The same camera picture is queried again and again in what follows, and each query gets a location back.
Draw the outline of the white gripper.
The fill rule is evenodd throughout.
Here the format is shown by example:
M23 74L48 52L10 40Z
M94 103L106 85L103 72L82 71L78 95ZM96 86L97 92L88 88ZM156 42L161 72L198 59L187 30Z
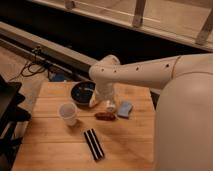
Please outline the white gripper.
M97 83L95 86L95 94L89 100L89 107L95 107L99 101L106 102L106 111L115 112L117 107L114 100L114 84L113 83Z

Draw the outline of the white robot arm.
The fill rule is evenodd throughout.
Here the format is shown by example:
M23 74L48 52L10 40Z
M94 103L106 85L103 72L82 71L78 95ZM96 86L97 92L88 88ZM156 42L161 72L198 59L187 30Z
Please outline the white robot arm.
M113 98L113 85L158 89L155 171L213 171L213 53L178 55L122 65L108 55L89 69L95 99Z

